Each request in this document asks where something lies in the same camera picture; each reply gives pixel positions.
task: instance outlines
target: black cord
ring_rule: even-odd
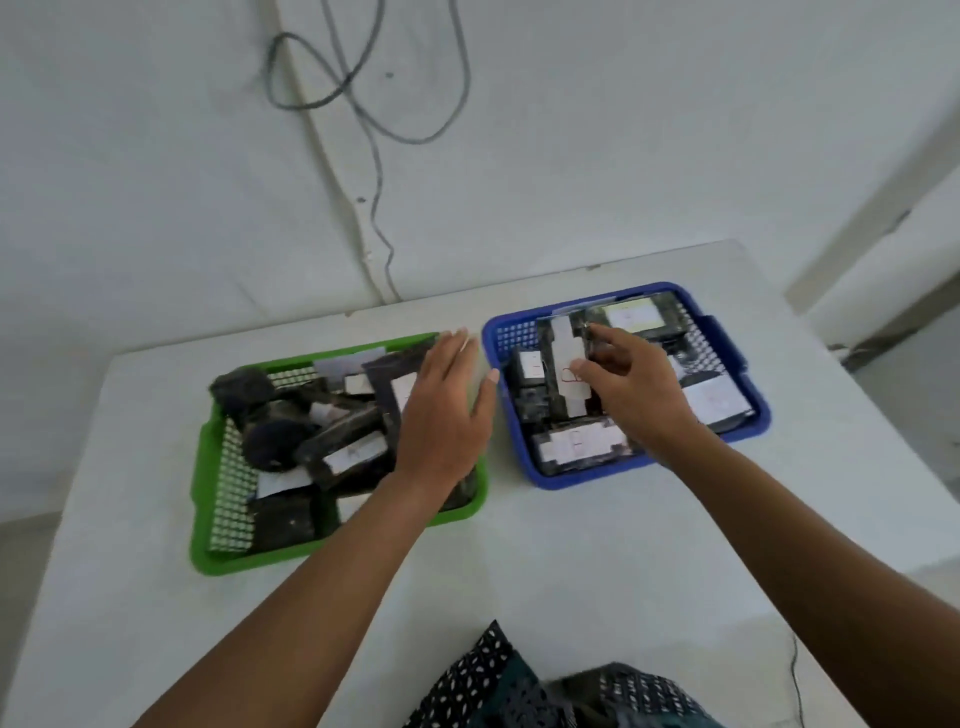
[[[800,683],[797,682],[797,660],[800,659],[800,641],[797,639],[797,633],[791,632],[793,638],[793,656],[790,658],[790,677],[793,678],[793,689],[797,693],[797,720],[800,722],[800,728],[806,728],[804,723],[804,697],[800,695]]]
[[[472,83],[469,57],[467,55],[467,40],[464,37],[464,27],[460,18],[460,9],[457,6],[457,0],[447,0],[447,5],[450,11],[450,22],[453,25],[453,35],[457,41],[457,51],[460,54],[460,66],[464,79],[463,88],[460,92],[460,98],[458,99],[457,105],[454,107],[453,112],[450,113],[446,121],[443,122],[439,129],[431,134],[428,134],[427,136],[416,137],[403,136],[388,129],[379,121],[377,121],[366,109],[364,109],[364,107],[353,95],[353,80],[360,72],[360,69],[363,68],[364,64],[366,64],[367,60],[370,58],[373,46],[375,45],[376,39],[380,34],[380,27],[383,24],[383,16],[386,9],[386,0],[377,0],[376,16],[373,19],[373,27],[371,28],[370,36],[367,38],[367,44],[364,46],[363,53],[360,55],[360,60],[355,66],[353,66],[352,69],[350,69],[347,64],[347,58],[344,54],[343,44],[340,41],[340,34],[337,32],[337,25],[333,18],[333,11],[330,9],[329,0],[321,0],[321,5],[324,9],[324,20],[326,21],[327,31],[330,34],[330,43],[333,45],[333,52],[337,57],[337,63],[340,66],[340,72],[343,74],[343,76],[341,77],[337,73],[329,61],[327,61],[327,59],[324,57],[324,54],[317,50],[317,48],[311,44],[310,41],[306,40],[302,36],[297,35],[296,33],[279,33],[274,36],[273,40],[270,42],[269,48],[267,49],[267,63],[264,71],[267,100],[278,109],[283,109],[286,111],[309,111],[324,107],[341,95],[347,99],[350,107],[353,109],[354,116],[356,116],[357,123],[363,130],[367,141],[370,142],[371,156],[373,157],[373,168],[376,172],[376,189],[374,190],[373,200],[370,207],[370,223],[371,227],[376,232],[377,237],[380,238],[380,242],[383,243],[384,247],[388,251],[387,262],[384,265],[384,274],[387,279],[387,284],[390,286],[390,290],[398,299],[403,300],[400,294],[396,291],[394,279],[390,272],[390,266],[394,262],[396,249],[387,239],[387,236],[383,233],[383,230],[380,229],[380,226],[377,225],[376,222],[376,212],[380,207],[380,198],[383,195],[384,180],[383,159],[380,156],[380,148],[376,143],[376,137],[374,136],[372,130],[383,134],[398,144],[429,144],[430,142],[436,141],[443,136],[446,133],[446,130],[448,130],[460,116],[461,111],[464,110],[464,106],[467,105],[467,98],[469,98],[470,86]],[[294,40],[307,50],[307,52],[313,57],[314,61],[316,61],[320,68],[324,70],[324,73],[326,73],[330,80],[337,85],[332,92],[318,101],[313,101],[306,104],[283,104],[276,99],[274,95],[273,81],[276,70],[276,57],[279,53],[280,46],[282,46],[286,40]]]

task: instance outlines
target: person's right hand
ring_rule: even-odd
[[[703,429],[663,349],[622,328],[591,324],[590,332],[610,346],[597,351],[596,361],[572,362],[570,370],[600,395],[627,437],[661,460],[672,443]]]

